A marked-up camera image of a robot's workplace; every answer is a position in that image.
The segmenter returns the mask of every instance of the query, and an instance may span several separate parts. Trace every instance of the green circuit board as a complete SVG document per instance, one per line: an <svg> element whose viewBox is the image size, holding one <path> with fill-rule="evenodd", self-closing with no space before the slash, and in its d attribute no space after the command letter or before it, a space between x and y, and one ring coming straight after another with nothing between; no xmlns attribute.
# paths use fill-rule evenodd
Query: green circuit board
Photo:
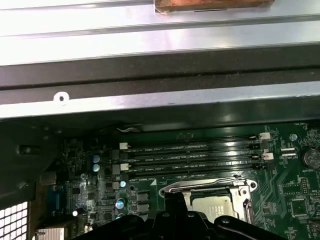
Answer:
<svg viewBox="0 0 320 240"><path fill-rule="evenodd" d="M126 214L154 218L165 208L159 190L167 185L241 176L257 182L254 225L288 240L316 240L310 220L320 219L320 171L301 156L320 147L319 131L297 122L66 139L66 212L84 208L81 221L91 225Z"/></svg>

